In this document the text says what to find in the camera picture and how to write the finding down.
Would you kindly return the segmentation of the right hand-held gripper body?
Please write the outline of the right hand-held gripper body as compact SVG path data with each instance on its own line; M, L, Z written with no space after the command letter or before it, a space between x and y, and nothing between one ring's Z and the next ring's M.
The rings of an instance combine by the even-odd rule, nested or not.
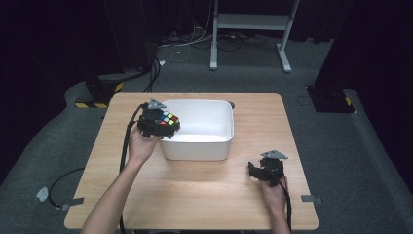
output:
M263 152L261 156L262 180L268 181L270 186L278 185L280 179L284 177L283 161L287 159L287 156L278 150Z

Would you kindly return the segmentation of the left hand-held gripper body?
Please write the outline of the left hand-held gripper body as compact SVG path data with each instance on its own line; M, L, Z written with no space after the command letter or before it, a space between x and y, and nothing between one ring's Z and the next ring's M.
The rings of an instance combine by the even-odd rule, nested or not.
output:
M164 137L167 134L166 128L161 125L165 108L162 103L154 98L144 104L143 112L137 121L137 127L144 137Z

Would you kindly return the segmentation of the multicoloured puzzle cube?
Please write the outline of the multicoloured puzzle cube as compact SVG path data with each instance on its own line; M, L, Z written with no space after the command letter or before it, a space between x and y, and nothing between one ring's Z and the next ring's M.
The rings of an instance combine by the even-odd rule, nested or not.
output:
M167 111L164 111L156 120L156 123L161 126L172 127L175 131L180 129L180 120L179 118Z

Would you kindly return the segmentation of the white plastic bin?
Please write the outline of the white plastic bin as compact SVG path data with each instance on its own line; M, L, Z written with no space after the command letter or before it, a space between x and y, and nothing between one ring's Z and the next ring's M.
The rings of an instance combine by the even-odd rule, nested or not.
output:
M225 100L176 99L164 102L180 120L180 130L164 137L164 157L177 161L222 161L229 156L234 137L234 114Z

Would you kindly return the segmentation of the person's left hand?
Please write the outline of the person's left hand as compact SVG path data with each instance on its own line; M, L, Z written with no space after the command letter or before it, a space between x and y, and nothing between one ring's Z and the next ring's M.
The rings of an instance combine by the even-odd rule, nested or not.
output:
M142 166L150 158L161 139L161 136L145 137L138 128L134 128L130 134L128 163L135 167Z

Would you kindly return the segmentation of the person's right hand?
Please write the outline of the person's right hand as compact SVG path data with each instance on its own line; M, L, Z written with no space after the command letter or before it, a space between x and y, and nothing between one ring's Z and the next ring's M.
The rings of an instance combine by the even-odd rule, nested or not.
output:
M280 183L271 187L267 181L260 180L263 199L266 207L272 214L280 214L284 212L286 198L284 189L286 188L285 179L281 178Z

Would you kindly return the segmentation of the grey tape strip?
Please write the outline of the grey tape strip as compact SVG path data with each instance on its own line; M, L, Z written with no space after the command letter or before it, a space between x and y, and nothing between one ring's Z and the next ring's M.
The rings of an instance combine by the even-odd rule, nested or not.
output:
M75 198L71 199L69 201L64 202L60 206L61 211L68 211L70 207L77 206L77 205L82 205L84 203L84 198Z
M316 197L314 195L302 195L301 200L303 202L313 203L315 206L322 204L322 199L320 197Z

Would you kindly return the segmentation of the black base with yellow stripes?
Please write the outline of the black base with yellow stripes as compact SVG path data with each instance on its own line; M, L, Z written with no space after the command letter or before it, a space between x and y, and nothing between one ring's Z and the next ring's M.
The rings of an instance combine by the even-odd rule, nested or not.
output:
M121 91L123 85L124 83L120 81L106 81L99 78L87 80L82 84L74 104L82 109L105 109L113 96Z

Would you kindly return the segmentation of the black base with yellow mark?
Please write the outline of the black base with yellow mark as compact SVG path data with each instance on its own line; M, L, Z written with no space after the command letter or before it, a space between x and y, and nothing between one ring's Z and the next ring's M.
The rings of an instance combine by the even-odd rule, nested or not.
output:
M307 92L316 112L354 113L355 108L350 98L342 91L330 91L308 86Z

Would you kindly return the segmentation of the grey metal stand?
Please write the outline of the grey metal stand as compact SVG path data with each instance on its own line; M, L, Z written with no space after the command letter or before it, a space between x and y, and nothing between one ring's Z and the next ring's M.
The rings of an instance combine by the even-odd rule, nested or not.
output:
M292 71L288 61L285 47L290 35L292 25L300 0L292 0L292 7L288 15L251 15L251 14L221 14L219 13L219 0L213 0L213 25L212 42L210 47L209 69L214 71L218 67L218 43L219 29L245 29L245 30L271 30L282 31L282 41L276 45L280 57L282 69L285 73Z

